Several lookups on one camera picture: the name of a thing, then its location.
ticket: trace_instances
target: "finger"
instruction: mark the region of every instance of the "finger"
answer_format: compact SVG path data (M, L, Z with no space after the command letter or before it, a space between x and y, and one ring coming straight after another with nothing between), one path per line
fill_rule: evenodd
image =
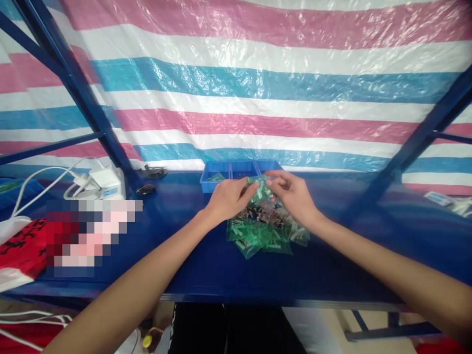
M274 192L276 195L278 195L280 198L282 198L286 193L287 191L282 188L282 186L278 183L275 183L275 180L272 181L272 180L267 180L265 181L265 183L267 184L267 187L269 187L269 189Z
M237 202L238 205L240 207L245 207L249 203L251 198L254 197L254 195L256 194L258 188L259 188L259 183L258 182L253 183L249 187L247 187L244 194L238 200L238 202Z
M247 185L247 177L241 178L237 183L241 186L241 189L243 189Z
M284 171L284 170L267 171L265 174L268 175L268 176L281 177L281 178L286 179L288 181L296 178L295 175L292 175L290 172L287 172L287 171Z
M288 182L281 178L281 177L276 177L274 179L271 180L272 183L277 183L277 184L280 184L283 188L287 188L289 186Z

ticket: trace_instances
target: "black object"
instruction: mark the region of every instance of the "black object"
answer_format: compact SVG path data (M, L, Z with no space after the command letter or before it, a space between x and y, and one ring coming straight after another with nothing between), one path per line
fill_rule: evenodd
M139 188L136 193L138 193L140 196L146 196L151 193L154 193L155 190L156 187L154 187L152 184L146 184L145 186Z
M281 307L176 302L171 333L169 354L306 354Z
M147 179L159 179L164 177L168 172L164 167L149 167L147 164L144 168L146 170L140 170L140 172L144 173Z

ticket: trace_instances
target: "striped tarp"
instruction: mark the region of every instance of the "striped tarp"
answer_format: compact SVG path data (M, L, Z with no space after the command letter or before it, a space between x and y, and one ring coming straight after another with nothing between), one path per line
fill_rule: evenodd
M136 167L258 158L377 172L472 62L467 0L45 3ZM1 10L27 30L11 5ZM0 40L0 153L89 131L58 78ZM448 132L472 135L472 109ZM106 156L84 143L0 173L91 154ZM471 174L471 146L437 141L403 178L472 195Z

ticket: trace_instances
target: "black clip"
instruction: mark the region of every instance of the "black clip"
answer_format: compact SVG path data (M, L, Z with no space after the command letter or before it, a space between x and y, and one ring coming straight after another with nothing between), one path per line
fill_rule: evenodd
M147 164L144 168L146 170L140 170L140 172L146 174L147 179L159 179L164 177L168 172L164 167L149 167Z

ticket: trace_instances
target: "forearm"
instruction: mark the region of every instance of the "forearm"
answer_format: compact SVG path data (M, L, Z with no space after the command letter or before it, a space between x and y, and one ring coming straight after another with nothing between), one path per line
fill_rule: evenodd
M309 229L382 281L444 333L462 343L471 337L471 287L328 219L316 220Z
M114 353L157 303L179 267L217 225L200 211L186 226L130 268L44 350Z

